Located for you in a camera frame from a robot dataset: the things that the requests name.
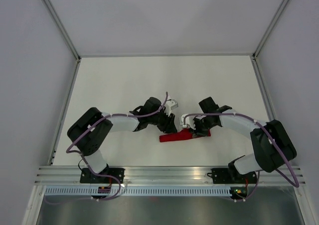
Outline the red cloth napkin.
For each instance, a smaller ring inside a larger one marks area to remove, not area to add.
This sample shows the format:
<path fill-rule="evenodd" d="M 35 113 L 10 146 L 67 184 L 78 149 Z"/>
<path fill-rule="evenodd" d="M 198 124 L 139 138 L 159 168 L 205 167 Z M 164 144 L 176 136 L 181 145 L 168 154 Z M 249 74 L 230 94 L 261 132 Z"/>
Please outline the red cloth napkin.
<path fill-rule="evenodd" d="M 174 141 L 184 141 L 184 140 L 191 140 L 191 139 L 195 139 L 195 138 L 210 137 L 210 136 L 211 136 L 210 130 L 207 133 L 200 134 L 200 133 L 195 133 L 194 130 L 192 130 L 191 128 L 185 128 L 177 133 L 160 135 L 159 141 L 160 142 L 174 142 Z"/>

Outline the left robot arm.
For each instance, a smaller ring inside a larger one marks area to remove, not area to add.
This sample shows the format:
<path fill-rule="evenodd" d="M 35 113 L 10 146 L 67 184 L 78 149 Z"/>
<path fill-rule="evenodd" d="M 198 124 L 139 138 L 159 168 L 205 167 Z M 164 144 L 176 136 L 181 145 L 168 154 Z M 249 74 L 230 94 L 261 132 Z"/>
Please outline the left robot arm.
<path fill-rule="evenodd" d="M 100 146 L 111 132 L 138 132 L 148 125 L 154 125 L 165 134 L 177 132 L 172 110 L 178 107 L 176 100 L 166 97 L 162 103 L 159 99 L 150 97 L 144 105 L 135 108 L 127 114 L 102 113 L 96 107 L 89 108 L 67 131 L 72 141 L 71 148 L 78 148 L 84 162 L 89 166 L 91 177 L 97 183 L 108 180 L 108 164 L 103 158 Z"/>

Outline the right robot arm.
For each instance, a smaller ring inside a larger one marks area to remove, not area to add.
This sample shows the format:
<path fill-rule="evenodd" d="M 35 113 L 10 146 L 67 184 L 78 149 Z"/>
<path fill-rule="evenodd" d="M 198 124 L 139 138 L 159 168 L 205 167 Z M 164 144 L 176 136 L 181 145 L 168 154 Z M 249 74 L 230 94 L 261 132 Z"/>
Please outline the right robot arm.
<path fill-rule="evenodd" d="M 299 181 L 290 161 L 296 158 L 297 151 L 287 134 L 283 124 L 274 119 L 261 121 L 238 113 L 232 107 L 219 106 L 213 98 L 208 97 L 199 102 L 202 113 L 184 114 L 180 118 L 183 128 L 188 128 L 197 137 L 208 136 L 212 128 L 219 126 L 227 128 L 250 139 L 253 152 L 240 156 L 229 162 L 226 178 L 232 183 L 239 183 L 246 176 L 256 175 L 257 172 L 278 172 L 286 165 L 291 179 L 281 174 L 294 187 Z"/>

